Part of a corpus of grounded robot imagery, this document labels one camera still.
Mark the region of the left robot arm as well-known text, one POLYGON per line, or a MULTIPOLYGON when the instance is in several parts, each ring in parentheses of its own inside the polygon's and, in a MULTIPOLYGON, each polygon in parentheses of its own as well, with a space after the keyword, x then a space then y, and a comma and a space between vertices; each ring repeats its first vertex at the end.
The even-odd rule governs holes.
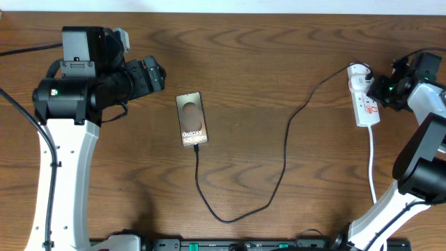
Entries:
POLYGON ((152 56, 125 60, 126 31, 65 26, 63 58, 33 91, 40 139, 40 174, 28 250, 149 250, 131 230, 93 242, 88 232, 91 161, 102 113, 164 89, 166 72, 152 56))

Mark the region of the Galaxy S25 Ultra smartphone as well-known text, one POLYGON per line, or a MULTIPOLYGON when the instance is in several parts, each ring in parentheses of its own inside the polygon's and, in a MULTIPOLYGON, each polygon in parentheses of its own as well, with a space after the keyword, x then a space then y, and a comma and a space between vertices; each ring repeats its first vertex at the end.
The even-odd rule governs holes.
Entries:
POLYGON ((208 133, 201 93, 176 96, 176 106, 183 146, 207 143, 208 133))

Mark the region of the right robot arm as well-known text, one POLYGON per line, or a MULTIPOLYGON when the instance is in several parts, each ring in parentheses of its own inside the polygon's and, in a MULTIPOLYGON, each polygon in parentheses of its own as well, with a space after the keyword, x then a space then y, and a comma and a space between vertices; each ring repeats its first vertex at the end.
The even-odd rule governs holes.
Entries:
POLYGON ((401 226, 431 206, 445 203, 445 85, 436 80, 442 58, 422 48, 394 61, 390 77, 372 79, 367 69, 348 69, 349 89, 363 110, 377 104, 412 112, 419 124, 394 162, 393 182, 357 220, 346 225, 331 250, 379 250, 401 226))

